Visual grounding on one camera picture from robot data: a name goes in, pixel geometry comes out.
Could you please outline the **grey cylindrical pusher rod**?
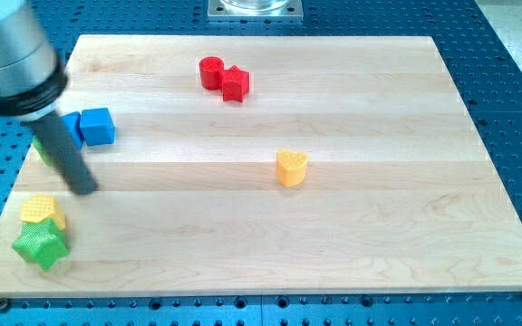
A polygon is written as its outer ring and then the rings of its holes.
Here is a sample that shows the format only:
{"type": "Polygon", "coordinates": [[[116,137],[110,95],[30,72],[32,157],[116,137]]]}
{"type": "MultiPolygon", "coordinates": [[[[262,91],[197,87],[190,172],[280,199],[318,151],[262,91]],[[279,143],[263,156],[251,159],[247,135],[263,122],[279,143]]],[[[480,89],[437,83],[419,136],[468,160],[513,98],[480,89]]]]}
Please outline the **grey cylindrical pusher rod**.
{"type": "Polygon", "coordinates": [[[55,110],[38,120],[29,121],[27,127],[38,138],[53,166],[75,195],[89,195],[97,189],[96,179],[55,110]]]}

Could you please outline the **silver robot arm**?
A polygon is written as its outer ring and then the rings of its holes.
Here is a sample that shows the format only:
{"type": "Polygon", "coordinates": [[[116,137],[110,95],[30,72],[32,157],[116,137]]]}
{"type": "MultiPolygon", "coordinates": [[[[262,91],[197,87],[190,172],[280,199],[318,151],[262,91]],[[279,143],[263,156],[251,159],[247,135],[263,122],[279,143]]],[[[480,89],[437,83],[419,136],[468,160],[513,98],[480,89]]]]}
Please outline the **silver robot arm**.
{"type": "Polygon", "coordinates": [[[25,0],[0,0],[0,116],[20,120],[75,195],[97,182],[55,104],[68,77],[62,59],[25,0]]]}

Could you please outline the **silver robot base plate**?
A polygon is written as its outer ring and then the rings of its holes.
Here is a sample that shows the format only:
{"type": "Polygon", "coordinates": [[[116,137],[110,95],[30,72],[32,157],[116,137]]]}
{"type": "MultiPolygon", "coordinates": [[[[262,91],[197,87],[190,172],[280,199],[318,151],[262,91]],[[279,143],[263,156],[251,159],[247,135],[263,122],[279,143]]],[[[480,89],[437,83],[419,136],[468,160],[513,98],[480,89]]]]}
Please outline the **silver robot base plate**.
{"type": "Polygon", "coordinates": [[[208,0],[209,21],[300,21],[302,0],[208,0]]]}

